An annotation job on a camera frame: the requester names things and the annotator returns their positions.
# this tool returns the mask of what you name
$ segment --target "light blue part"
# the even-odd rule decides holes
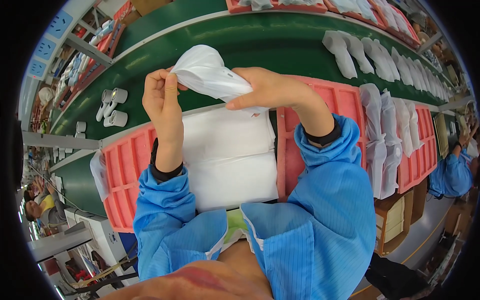
[[[352,119],[334,117],[342,135],[322,149],[308,142],[301,125],[296,127],[306,171],[287,203],[240,206],[276,300],[347,299],[372,257],[375,211],[356,146],[360,131]],[[182,175],[161,183],[152,176],[152,167],[139,178],[133,221],[141,280],[207,259],[206,252],[223,244],[228,229],[224,209],[195,216],[185,167]]]
[[[441,194],[459,197],[468,192],[473,183],[472,172],[468,164],[472,158],[463,149],[459,158],[450,154],[438,162],[430,176],[428,193],[440,197]]]

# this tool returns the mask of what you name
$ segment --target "hand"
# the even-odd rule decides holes
[[[177,82],[175,74],[169,74],[170,70],[148,74],[142,98],[158,137],[156,168],[162,172],[171,172],[182,162],[183,122],[177,88],[183,91],[187,88]]]
[[[253,92],[231,100],[225,106],[227,109],[291,107],[307,133],[325,136],[333,130],[334,120],[328,106],[303,82],[257,67],[235,68],[232,71],[248,81]]]

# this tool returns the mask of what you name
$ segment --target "right hand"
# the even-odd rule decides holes
[[[328,106],[308,85],[258,67],[235,68],[232,71],[248,81],[253,92],[231,100],[225,105],[227,109],[291,107],[307,133],[325,136],[332,132],[335,123]]]

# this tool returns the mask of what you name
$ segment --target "worker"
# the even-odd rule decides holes
[[[24,199],[25,217],[29,222],[40,219],[46,227],[50,227],[61,225],[67,221],[65,206],[48,180],[45,182],[43,192],[35,197],[35,200],[30,193],[28,196],[24,194]]]
[[[444,195],[460,197],[467,193],[472,185],[478,186],[480,180],[479,159],[467,154],[466,146],[477,131],[479,125],[468,133],[462,133],[451,154],[438,162],[437,168],[428,176],[428,193],[437,199]]]
[[[141,282],[105,299],[347,299],[375,245],[373,193],[360,166],[357,124],[331,114],[300,81],[262,68],[233,69],[253,92],[226,108],[293,108],[306,170],[287,203],[243,203],[196,216],[177,101],[177,87],[186,87],[169,70],[147,75],[142,99],[158,140],[139,178],[133,221]],[[242,225],[233,222],[238,218]],[[233,223],[238,239],[225,244]]]

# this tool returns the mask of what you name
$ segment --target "blue sleeve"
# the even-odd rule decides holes
[[[342,135],[325,148],[312,146],[300,125],[295,129],[306,172],[288,198],[314,218],[319,299],[350,296],[370,263],[376,234],[373,192],[356,146],[359,128],[350,118],[334,117]]]
[[[465,149],[461,154],[467,155]],[[468,165],[460,161],[454,154],[450,154],[446,158],[445,180],[450,184],[451,190],[457,194],[451,196],[461,196],[468,192],[472,186],[472,174]]]
[[[154,254],[161,251],[162,239],[195,217],[195,195],[190,192],[187,169],[183,167],[182,175],[158,183],[152,175],[152,167],[149,165],[138,179],[140,193],[133,220],[140,278],[144,278],[142,271],[152,263]]]

